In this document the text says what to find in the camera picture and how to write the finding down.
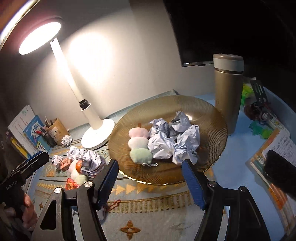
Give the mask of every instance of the black phone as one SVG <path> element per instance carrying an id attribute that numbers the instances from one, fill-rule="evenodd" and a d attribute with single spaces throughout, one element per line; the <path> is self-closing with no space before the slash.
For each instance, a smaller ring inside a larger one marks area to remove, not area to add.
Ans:
<path id="1" fill-rule="evenodd" d="M 273 150 L 267 153 L 263 175 L 283 192 L 296 197 L 296 167 Z"/>

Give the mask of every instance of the desk lamp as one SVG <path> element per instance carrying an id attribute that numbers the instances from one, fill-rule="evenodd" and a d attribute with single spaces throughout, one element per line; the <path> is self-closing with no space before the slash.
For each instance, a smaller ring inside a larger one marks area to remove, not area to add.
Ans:
<path id="1" fill-rule="evenodd" d="M 56 19 L 52 19 L 50 22 L 47 21 L 46 23 L 38 25 L 38 27 L 24 39 L 20 45 L 19 53 L 21 55 L 28 54 L 50 41 L 50 46 L 56 61 L 63 71 L 63 74 L 77 100 L 79 101 L 82 113 L 91 125 L 91 127 L 84 133 L 81 144 L 86 149 L 94 150 L 108 141 L 115 124 L 111 119 L 101 120 L 91 103 L 89 103 L 79 91 L 67 64 L 66 58 L 62 52 L 59 41 L 56 38 L 60 29 L 61 23 Z"/>

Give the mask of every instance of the thermos bottle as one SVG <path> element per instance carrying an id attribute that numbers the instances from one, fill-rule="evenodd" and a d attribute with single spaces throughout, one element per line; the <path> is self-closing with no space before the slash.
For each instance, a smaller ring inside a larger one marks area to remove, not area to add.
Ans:
<path id="1" fill-rule="evenodd" d="M 223 115 L 228 135 L 235 131 L 242 97 L 244 59 L 232 54 L 214 54 L 215 107 Z"/>

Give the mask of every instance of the human hand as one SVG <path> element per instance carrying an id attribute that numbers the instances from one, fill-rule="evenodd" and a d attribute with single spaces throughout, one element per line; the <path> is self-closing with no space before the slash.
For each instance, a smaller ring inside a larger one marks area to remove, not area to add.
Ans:
<path id="1" fill-rule="evenodd" d="M 23 227 L 27 229 L 28 231 L 33 231 L 35 228 L 35 225 L 37 223 L 37 214 L 35 212 L 34 205 L 28 196 L 28 194 L 25 193 L 24 195 L 24 205 L 25 205 L 25 210 L 22 215 L 22 220 L 23 220 Z M 13 218 L 15 217 L 15 210 L 12 207 L 9 207 L 5 209 L 5 213 L 7 217 Z"/>

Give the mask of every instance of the white wall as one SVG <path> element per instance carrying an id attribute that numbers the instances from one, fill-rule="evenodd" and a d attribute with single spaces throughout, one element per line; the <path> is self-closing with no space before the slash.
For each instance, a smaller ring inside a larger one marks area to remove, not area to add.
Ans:
<path id="1" fill-rule="evenodd" d="M 161 0 L 132 2 L 131 7 L 98 16 L 63 41 L 61 47 L 82 94 L 102 119 L 171 89 L 191 96 L 213 92 L 212 65 L 181 67 L 174 32 Z M 21 88 L 15 88 L 17 81 L 8 81 L 7 88 L 18 109 L 29 103 L 41 118 L 58 117 L 67 128 L 87 122 L 52 53 Z"/>

